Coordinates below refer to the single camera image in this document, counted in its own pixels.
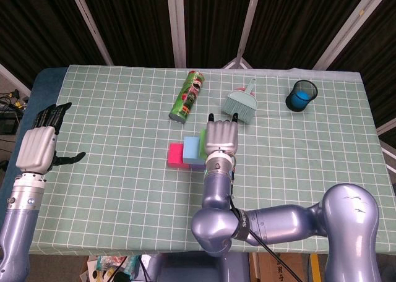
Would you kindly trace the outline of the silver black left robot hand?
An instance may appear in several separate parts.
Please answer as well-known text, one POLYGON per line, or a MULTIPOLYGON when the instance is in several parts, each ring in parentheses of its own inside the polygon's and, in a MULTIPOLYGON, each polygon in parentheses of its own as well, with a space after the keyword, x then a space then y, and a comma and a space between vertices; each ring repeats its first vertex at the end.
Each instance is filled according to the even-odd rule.
POLYGON ((86 155, 80 152, 73 157, 59 157, 56 143, 66 111, 71 102, 62 105, 52 104, 40 111, 30 130, 26 131, 16 161, 23 173, 46 174, 53 166, 72 165, 86 155))

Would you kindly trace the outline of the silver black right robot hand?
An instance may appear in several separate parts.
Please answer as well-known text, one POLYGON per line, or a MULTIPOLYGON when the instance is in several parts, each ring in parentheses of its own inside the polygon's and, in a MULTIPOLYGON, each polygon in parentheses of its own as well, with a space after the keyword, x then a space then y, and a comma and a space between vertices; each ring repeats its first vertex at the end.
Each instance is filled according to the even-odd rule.
POLYGON ((237 153, 238 149, 238 114, 234 113, 232 120, 215 121, 210 113, 205 133, 205 153, 214 151, 237 153))

